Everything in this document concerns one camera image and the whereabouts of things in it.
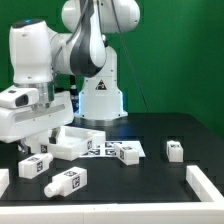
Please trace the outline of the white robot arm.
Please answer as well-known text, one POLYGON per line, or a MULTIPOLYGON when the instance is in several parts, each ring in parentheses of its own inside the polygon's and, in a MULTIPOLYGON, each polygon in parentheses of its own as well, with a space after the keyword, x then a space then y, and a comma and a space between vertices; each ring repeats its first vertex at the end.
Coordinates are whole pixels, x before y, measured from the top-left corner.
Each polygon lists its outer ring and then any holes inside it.
POLYGON ((68 0, 62 20, 68 34, 41 19, 14 23, 9 33, 13 85, 0 92, 0 141, 11 143, 72 122, 70 93, 54 91, 58 73, 92 78, 108 63, 105 33, 133 30, 135 0, 68 0))

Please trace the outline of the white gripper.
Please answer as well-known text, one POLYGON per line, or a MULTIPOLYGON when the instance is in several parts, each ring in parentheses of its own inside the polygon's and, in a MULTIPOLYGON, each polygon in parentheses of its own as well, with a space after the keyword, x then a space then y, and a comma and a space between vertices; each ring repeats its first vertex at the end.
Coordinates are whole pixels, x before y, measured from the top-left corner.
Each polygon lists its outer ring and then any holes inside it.
MULTIPOLYGON (((57 128, 73 121, 73 108, 68 91, 56 93, 49 108, 33 110, 30 106, 18 109, 0 107, 0 141, 11 143, 17 140, 18 150, 28 153, 23 138, 48 129, 57 128)), ((49 137, 50 144, 56 144, 57 129, 49 137)))

